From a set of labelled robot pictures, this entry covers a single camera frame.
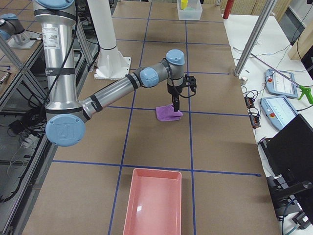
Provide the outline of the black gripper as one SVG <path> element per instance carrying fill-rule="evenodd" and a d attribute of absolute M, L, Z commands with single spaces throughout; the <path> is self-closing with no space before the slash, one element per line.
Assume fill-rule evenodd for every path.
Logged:
<path fill-rule="evenodd" d="M 179 111 L 179 94 L 181 94 L 182 92 L 182 87 L 181 86 L 173 87 L 168 84 L 167 91 L 172 96 L 174 112 L 178 112 Z"/>

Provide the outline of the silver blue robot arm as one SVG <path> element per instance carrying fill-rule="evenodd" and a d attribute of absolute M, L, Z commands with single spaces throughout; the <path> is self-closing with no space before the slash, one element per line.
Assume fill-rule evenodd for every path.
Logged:
<path fill-rule="evenodd" d="M 130 72 L 131 59 L 123 56 L 117 47 L 109 3 L 90 0 L 88 7 L 99 43 L 94 79 L 107 81 L 107 85 L 79 100 L 72 46 L 72 28 L 79 23 L 78 3 L 74 0 L 33 1 L 35 19 L 42 27 L 49 87 L 45 134 L 58 146 L 80 142 L 86 132 L 85 124 L 94 114 L 140 87 L 151 88 L 166 81 L 174 111 L 179 109 L 177 97 L 185 81 L 184 53 L 172 49 L 160 62 Z"/>

